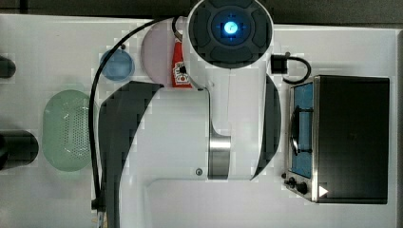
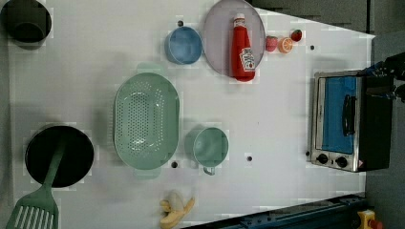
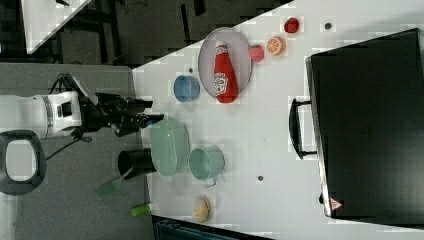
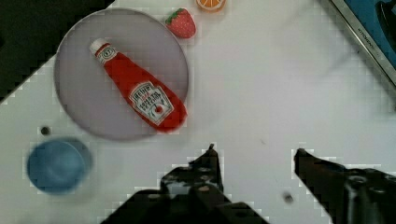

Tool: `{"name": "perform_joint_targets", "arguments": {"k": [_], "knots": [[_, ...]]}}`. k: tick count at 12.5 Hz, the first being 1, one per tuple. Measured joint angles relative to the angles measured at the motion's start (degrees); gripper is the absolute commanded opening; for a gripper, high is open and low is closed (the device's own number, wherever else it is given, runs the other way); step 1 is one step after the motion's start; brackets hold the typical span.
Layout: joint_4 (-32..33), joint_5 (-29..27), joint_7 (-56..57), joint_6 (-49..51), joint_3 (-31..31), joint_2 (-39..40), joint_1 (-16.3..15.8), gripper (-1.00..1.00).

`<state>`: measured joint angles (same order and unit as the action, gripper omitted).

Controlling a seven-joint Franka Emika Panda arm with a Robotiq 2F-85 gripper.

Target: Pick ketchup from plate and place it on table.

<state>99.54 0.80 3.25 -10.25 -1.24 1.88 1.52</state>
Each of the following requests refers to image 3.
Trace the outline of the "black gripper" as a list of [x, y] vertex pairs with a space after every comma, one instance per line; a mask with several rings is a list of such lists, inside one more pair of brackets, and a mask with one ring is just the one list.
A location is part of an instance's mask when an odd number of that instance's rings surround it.
[[140, 129], [160, 122], [163, 114], [146, 115], [143, 113], [153, 106], [152, 101], [131, 99], [117, 94], [97, 93], [97, 103], [89, 97], [78, 97], [82, 124], [78, 127], [78, 136], [97, 132], [101, 128], [111, 128], [117, 137], [123, 137], [138, 132]]

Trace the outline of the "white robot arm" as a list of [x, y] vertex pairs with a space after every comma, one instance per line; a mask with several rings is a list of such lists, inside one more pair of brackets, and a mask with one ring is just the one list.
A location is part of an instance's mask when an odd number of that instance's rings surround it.
[[89, 96], [76, 91], [59, 94], [1, 97], [1, 192], [25, 195], [38, 188], [47, 173], [41, 141], [112, 128], [118, 137], [136, 133], [161, 121], [162, 114], [147, 115], [153, 103], [117, 94]]

